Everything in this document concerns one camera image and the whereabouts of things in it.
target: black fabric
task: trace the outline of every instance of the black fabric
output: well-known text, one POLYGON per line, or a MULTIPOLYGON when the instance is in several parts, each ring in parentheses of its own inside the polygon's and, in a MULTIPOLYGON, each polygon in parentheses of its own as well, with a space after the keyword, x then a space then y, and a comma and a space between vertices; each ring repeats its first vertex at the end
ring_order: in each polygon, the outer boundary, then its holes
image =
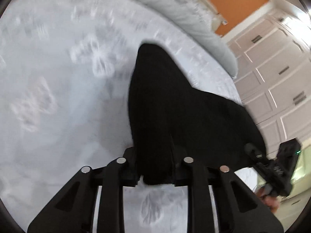
POLYGON ((143 44, 138 51, 128 97, 128 112, 138 170, 147 184, 163 183, 171 174, 171 145, 206 166, 251 165, 244 153, 253 143, 262 153, 262 135, 243 106, 191 87, 161 47, 143 44))

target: bed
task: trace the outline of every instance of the bed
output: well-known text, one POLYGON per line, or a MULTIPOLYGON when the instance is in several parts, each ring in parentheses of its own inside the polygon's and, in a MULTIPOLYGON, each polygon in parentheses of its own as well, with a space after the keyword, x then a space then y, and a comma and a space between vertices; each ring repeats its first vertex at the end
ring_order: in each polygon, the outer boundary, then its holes
MULTIPOLYGON (((240 103, 208 47, 176 25, 137 0, 9 5, 0 19, 0 197, 24 231, 78 169, 132 146, 127 93, 141 43, 164 46, 193 87, 240 103)), ((238 175, 256 186, 252 169, 238 175)), ((125 188, 124 218, 130 233, 186 232, 187 189, 125 188)))

